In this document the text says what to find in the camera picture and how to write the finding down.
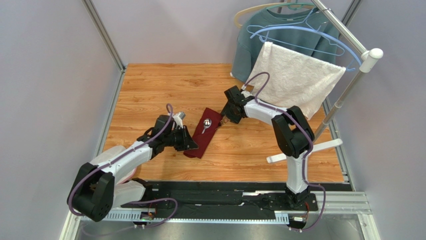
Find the dark red cloth napkin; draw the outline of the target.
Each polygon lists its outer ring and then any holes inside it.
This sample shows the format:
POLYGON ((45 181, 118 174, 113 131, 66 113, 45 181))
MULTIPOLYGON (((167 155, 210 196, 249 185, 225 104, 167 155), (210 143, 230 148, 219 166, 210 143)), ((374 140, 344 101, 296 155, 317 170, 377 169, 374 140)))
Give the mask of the dark red cloth napkin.
POLYGON ((219 127, 219 123, 222 120, 222 116, 217 111, 206 108, 198 122, 195 131, 192 135, 192 139, 198 145, 198 149, 185 150, 183 154, 188 158, 199 158, 201 159, 209 146, 212 138, 214 137, 217 128, 219 127), (208 127, 204 132, 204 120, 210 119, 211 126, 208 127))

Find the silver metal spoon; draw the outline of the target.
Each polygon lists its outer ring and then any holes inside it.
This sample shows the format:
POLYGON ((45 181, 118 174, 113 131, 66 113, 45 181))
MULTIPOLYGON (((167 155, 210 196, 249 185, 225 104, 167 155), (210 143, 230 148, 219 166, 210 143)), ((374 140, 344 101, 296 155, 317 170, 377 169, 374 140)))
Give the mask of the silver metal spoon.
POLYGON ((203 130, 202 130, 202 134, 205 133, 205 131, 211 127, 213 121, 210 118, 206 118, 203 120, 203 130))

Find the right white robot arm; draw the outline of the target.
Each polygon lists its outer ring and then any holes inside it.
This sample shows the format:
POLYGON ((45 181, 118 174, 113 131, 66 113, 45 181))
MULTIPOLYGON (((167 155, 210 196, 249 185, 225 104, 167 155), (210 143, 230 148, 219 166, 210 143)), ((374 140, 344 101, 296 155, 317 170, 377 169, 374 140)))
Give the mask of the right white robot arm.
POLYGON ((224 92, 227 102, 220 122, 238 124, 243 118, 257 119, 273 127, 277 145, 286 156, 287 181, 285 203, 296 209, 304 205, 310 194, 307 183, 307 155, 313 150, 315 135, 297 106, 278 107, 255 98, 233 86, 224 92))

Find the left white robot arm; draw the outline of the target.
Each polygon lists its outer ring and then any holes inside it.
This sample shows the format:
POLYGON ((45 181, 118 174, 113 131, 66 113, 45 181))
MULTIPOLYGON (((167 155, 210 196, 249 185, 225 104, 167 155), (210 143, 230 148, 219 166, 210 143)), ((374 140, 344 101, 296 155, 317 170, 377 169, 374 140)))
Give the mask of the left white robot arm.
POLYGON ((83 164, 67 198, 68 208, 77 216, 86 216, 94 222, 104 219, 114 208, 140 201, 147 183, 139 178, 128 179, 138 166, 147 163, 172 147, 177 152, 196 150, 198 145, 183 124, 184 112, 160 115, 154 127, 149 128, 128 148, 112 147, 83 164))

